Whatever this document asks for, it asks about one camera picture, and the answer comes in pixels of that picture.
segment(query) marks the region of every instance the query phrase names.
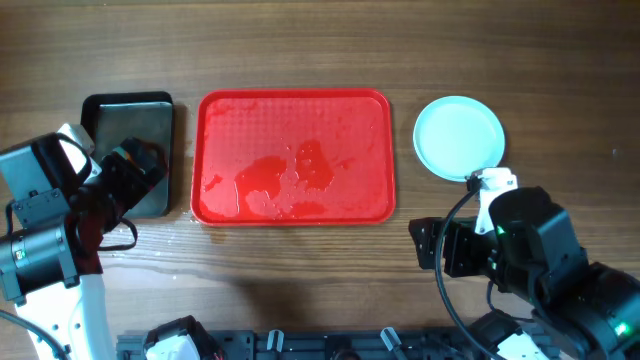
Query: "round plate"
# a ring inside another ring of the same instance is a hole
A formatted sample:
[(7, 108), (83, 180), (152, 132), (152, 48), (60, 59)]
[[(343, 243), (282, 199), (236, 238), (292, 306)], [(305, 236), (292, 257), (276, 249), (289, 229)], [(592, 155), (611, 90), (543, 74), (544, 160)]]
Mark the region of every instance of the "round plate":
[(413, 146), (431, 172), (464, 182), (472, 172), (500, 163), (505, 137), (500, 121), (484, 104), (447, 96), (422, 110), (413, 129)]

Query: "red tray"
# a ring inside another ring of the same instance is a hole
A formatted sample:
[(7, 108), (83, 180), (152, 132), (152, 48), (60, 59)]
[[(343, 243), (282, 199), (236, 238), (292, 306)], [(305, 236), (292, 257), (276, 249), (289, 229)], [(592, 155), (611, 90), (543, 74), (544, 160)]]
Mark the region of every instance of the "red tray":
[(389, 102), (372, 89), (220, 90), (200, 103), (202, 223), (380, 223), (395, 208)]

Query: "wooden surface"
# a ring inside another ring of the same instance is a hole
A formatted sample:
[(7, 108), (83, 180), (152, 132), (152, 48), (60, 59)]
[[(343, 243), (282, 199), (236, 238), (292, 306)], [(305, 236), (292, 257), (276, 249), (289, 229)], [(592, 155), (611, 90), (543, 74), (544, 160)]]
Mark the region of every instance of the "wooden surface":
[[(593, 260), (640, 275), (637, 3), (103, 2), (0, 8), (0, 147), (78, 122), (95, 93), (166, 90), (178, 104), (173, 209), (138, 222), (134, 250), (102, 257), (114, 337), (188, 314), (210, 329), (259, 331), (450, 324), (407, 223), (445, 215), (464, 192), (430, 174), (411, 141), (420, 110), (451, 94), (496, 112), (504, 164), (570, 211)], [(206, 93), (362, 86), (393, 106), (398, 205), (389, 221), (212, 229), (194, 220), (195, 110)], [(465, 318), (487, 311), (483, 279), (448, 287)], [(35, 356), (25, 331), (7, 324), (0, 352)]]

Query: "wet red tray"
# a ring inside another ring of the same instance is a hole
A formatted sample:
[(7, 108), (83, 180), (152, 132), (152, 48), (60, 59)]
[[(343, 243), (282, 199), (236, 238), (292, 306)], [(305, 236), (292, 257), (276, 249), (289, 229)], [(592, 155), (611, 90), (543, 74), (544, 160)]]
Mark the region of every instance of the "wet red tray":
[(389, 102), (372, 89), (220, 90), (198, 110), (202, 223), (348, 225), (395, 208)]

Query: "wood grain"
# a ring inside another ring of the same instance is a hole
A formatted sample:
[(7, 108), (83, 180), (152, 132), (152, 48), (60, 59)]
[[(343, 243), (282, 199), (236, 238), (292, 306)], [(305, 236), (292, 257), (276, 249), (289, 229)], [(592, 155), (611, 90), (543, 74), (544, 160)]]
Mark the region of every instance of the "wood grain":
[[(406, 228), (410, 219), (444, 215), (463, 194), (422, 167), (411, 142), (420, 110), (451, 94), (497, 113), (508, 136), (505, 165), (570, 211), (593, 260), (640, 275), (637, 3), (118, 3), (0, 8), (1, 148), (78, 122), (82, 101), (95, 93), (166, 90), (179, 104), (173, 210), (139, 222), (134, 250), (102, 257), (114, 337), (188, 314), (211, 329), (449, 324)], [(195, 222), (188, 205), (195, 109), (206, 93), (362, 86), (381, 90), (393, 106), (398, 206), (388, 222), (242, 229)], [(8, 199), (3, 187), (0, 200)], [(107, 241), (127, 236), (118, 229)], [(484, 280), (448, 286), (465, 318), (486, 312)], [(526, 313), (513, 297), (496, 302)], [(35, 356), (13, 326), (0, 326), (0, 348), (6, 359)]]

